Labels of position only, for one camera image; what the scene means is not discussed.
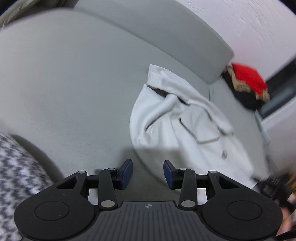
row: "white garment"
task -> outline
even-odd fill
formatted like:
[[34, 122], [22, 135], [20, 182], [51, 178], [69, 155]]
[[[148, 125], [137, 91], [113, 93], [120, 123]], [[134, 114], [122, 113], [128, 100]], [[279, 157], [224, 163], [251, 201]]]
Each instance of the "white garment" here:
[[216, 170], [247, 187], [253, 185], [253, 164], [229, 121], [167, 69], [149, 66], [147, 84], [131, 113], [130, 135], [142, 162], [163, 181], [163, 162], [170, 160], [176, 168], [204, 175]]

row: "gray sofa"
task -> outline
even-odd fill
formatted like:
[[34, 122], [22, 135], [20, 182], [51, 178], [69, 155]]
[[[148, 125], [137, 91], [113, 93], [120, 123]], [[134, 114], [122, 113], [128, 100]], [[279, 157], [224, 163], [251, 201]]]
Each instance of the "gray sofa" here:
[[219, 77], [232, 50], [174, 0], [80, 0], [74, 10], [11, 24], [0, 32], [0, 53], [2, 126], [54, 180], [130, 158], [134, 174], [127, 190], [117, 192], [119, 201], [178, 198], [144, 168], [130, 141], [130, 113], [148, 64], [186, 79], [221, 108], [256, 175], [267, 176], [254, 114]]

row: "black and white patterned fabric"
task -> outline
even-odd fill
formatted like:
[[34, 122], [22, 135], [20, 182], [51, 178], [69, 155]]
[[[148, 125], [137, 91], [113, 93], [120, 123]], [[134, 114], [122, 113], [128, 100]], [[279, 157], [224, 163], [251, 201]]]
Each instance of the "black and white patterned fabric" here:
[[52, 185], [39, 163], [10, 136], [0, 133], [0, 241], [19, 241], [13, 214], [26, 198]]

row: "garment pocket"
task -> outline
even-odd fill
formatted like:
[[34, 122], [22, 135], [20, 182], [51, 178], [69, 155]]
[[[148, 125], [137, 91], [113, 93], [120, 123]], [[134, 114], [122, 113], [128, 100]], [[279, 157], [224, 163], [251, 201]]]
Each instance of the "garment pocket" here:
[[218, 126], [201, 107], [190, 105], [179, 115], [179, 122], [198, 144], [215, 142], [220, 138]]

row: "beige cloth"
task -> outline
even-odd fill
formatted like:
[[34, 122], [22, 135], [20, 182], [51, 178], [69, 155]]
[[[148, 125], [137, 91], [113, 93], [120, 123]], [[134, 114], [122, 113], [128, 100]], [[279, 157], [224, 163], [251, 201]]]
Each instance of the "beige cloth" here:
[[255, 93], [246, 82], [244, 82], [243, 80], [238, 80], [236, 78], [232, 66], [227, 66], [226, 70], [227, 70], [227, 72], [229, 73], [229, 75], [230, 75], [230, 77], [232, 79], [233, 88], [236, 91], [239, 91], [239, 92], [253, 92], [254, 95], [256, 96], [257, 100], [263, 100], [264, 102], [270, 101], [270, 95], [269, 95], [267, 89], [265, 89], [263, 91], [262, 95], [260, 95], [258, 93]]

